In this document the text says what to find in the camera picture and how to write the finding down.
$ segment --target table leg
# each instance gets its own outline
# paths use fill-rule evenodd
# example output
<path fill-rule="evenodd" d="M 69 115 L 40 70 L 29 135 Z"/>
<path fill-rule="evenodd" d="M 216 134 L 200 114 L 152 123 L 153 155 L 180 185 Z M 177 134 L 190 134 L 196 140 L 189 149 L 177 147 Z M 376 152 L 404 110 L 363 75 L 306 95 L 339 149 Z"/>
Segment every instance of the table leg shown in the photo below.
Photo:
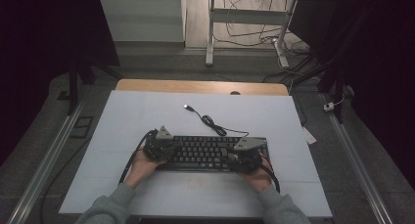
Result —
<path fill-rule="evenodd" d="M 278 40 L 276 42 L 274 42 L 274 47 L 275 47 L 275 50 L 277 51 L 278 59 L 279 59 L 279 62 L 280 62 L 280 65 L 281 65 L 282 68 L 290 67 L 289 64 L 288 64 L 287 58 L 285 57 L 284 50 L 282 48 L 282 44 L 284 42 L 284 36 L 287 32 L 288 25 L 290 24 L 291 17 L 293 15 L 293 11 L 294 11 L 294 8 L 295 8 L 296 3 L 297 3 L 297 1 L 290 1 L 290 2 L 291 2 L 291 4 L 290 4 L 290 6 L 288 8 L 288 11 L 286 13 L 286 17 L 284 19 L 284 22 L 281 26 L 280 34 L 278 35 Z"/>
<path fill-rule="evenodd" d="M 207 37 L 207 59 L 206 66 L 213 65 L 213 15 L 214 15 L 214 0 L 210 0 L 210 8 L 208 12 L 208 37 Z"/>

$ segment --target metal frame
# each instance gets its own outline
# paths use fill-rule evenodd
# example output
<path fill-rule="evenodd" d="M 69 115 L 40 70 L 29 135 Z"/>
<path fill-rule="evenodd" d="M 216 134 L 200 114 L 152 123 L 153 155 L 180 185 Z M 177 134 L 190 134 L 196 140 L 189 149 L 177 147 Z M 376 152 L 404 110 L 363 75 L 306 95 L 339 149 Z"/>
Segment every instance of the metal frame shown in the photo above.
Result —
<path fill-rule="evenodd" d="M 320 94 L 320 98 L 322 99 L 323 103 L 327 103 L 323 94 Z M 348 161 L 350 162 L 350 165 L 353 168 L 357 179 L 359 180 L 360 186 L 362 187 L 370 205 L 372 206 L 373 213 L 378 219 L 378 222 L 381 224 L 392 224 L 393 221 L 391 215 L 389 214 L 378 189 L 376 188 L 375 184 L 373 184 L 369 173 L 367 172 L 366 167 L 360 158 L 359 153 L 357 152 L 350 137 L 348 136 L 345 126 L 339 123 L 336 116 L 332 112 L 329 113 L 329 116 L 330 121 L 332 122 L 333 127 L 342 143 L 342 146 L 345 149 Z"/>
<path fill-rule="evenodd" d="M 270 11 L 252 11 L 252 10 L 235 10 L 232 12 L 232 19 L 234 23 L 242 24 L 269 24 L 281 25 L 278 39 L 274 42 L 275 50 L 278 54 L 278 59 L 281 67 L 289 67 L 287 58 L 284 54 L 282 44 L 285 34 L 290 24 L 294 8 L 297 1 L 290 1 L 290 6 L 286 12 L 270 12 Z M 208 22 L 208 36 L 207 36 L 207 57 L 206 66 L 213 66 L 213 24 L 215 22 L 228 22 L 228 15 L 230 9 L 215 9 L 214 0 L 210 0 L 209 7 L 209 22 Z"/>
<path fill-rule="evenodd" d="M 15 210 L 13 210 L 12 215 L 7 221 L 8 224 L 24 223 L 27 219 L 37 200 L 37 197 L 49 177 L 50 172 L 52 171 L 52 168 L 55 165 L 59 154 L 61 153 L 62 148 L 65 145 L 65 142 L 67 141 L 70 131 L 75 125 L 76 120 L 85 105 L 90 89 L 90 86 L 84 86 L 81 92 L 79 104 L 73 111 L 72 115 L 68 115 L 65 119 L 57 136 L 46 152 L 45 157 L 40 162 L 30 182 L 24 190 L 21 199 L 15 207 Z"/>

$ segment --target dark background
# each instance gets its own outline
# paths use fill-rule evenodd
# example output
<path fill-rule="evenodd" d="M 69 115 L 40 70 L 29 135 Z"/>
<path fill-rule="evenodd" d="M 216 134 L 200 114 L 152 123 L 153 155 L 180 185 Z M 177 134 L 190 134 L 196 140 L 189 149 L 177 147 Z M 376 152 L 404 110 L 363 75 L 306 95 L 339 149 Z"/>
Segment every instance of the dark background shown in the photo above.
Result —
<path fill-rule="evenodd" d="M 306 41 L 321 64 L 337 52 L 365 6 L 370 10 L 345 56 L 354 90 L 352 107 L 415 188 L 415 0 L 299 1 L 290 30 Z"/>
<path fill-rule="evenodd" d="M 0 0 L 0 164 L 32 123 L 50 81 L 89 55 L 118 65 L 100 0 Z"/>

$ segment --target wall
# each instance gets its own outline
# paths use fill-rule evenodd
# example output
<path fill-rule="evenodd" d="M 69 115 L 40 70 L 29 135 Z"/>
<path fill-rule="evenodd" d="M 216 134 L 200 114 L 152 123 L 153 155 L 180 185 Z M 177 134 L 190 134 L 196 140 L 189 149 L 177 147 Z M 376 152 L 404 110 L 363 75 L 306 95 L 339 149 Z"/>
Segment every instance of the wall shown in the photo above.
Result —
<path fill-rule="evenodd" d="M 184 41 L 186 0 L 101 0 L 114 41 Z"/>

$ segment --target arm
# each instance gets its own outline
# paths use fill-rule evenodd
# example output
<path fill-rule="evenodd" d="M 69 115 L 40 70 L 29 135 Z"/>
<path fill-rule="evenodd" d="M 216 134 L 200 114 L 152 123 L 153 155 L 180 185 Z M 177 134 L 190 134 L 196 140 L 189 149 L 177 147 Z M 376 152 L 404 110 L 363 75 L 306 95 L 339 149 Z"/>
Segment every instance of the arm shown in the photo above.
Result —
<path fill-rule="evenodd" d="M 128 206 L 135 195 L 134 189 L 164 162 L 151 161 L 143 151 L 139 151 L 125 181 L 119 184 L 109 197 L 97 198 L 94 204 L 79 217 L 76 224 L 125 223 L 129 217 Z"/>
<path fill-rule="evenodd" d="M 272 171 L 271 165 L 266 159 L 262 164 Z M 239 174 L 257 192 L 259 202 L 262 204 L 265 214 L 265 224 L 309 224 L 309 220 L 302 211 L 293 203 L 290 195 L 281 196 L 272 186 L 271 178 L 262 169 L 250 174 Z"/>

